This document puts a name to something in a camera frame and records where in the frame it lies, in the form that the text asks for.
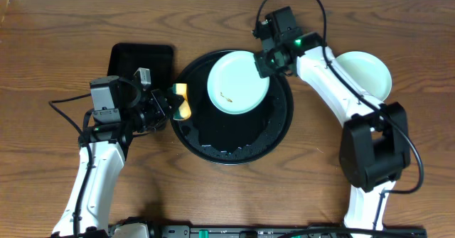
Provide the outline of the mint green plate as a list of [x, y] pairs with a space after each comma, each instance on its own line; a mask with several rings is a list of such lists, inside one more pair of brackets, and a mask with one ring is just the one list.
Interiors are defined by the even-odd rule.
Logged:
[[207, 81], [213, 105], [226, 114], [252, 111], [265, 98], [269, 78], [259, 76], [254, 54], [237, 50], [222, 56], [211, 68]]
[[387, 99], [392, 90], [392, 75], [383, 61], [362, 51], [343, 53], [336, 60], [369, 93], [383, 102]]

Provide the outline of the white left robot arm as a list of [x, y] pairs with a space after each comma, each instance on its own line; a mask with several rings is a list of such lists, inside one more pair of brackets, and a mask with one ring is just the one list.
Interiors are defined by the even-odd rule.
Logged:
[[93, 107], [78, 126], [80, 162], [65, 211], [52, 237], [108, 237], [114, 187], [134, 138], [174, 117], [187, 118], [184, 84], [153, 89], [149, 78], [116, 75], [90, 82]]

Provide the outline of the yellow green scrub sponge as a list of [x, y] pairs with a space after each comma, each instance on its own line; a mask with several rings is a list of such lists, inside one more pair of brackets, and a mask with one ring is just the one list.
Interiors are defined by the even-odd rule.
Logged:
[[188, 103], [188, 85], [176, 83], [172, 87], [173, 93], [178, 97], [177, 110], [173, 114], [176, 121], [185, 121], [191, 117], [191, 108]]

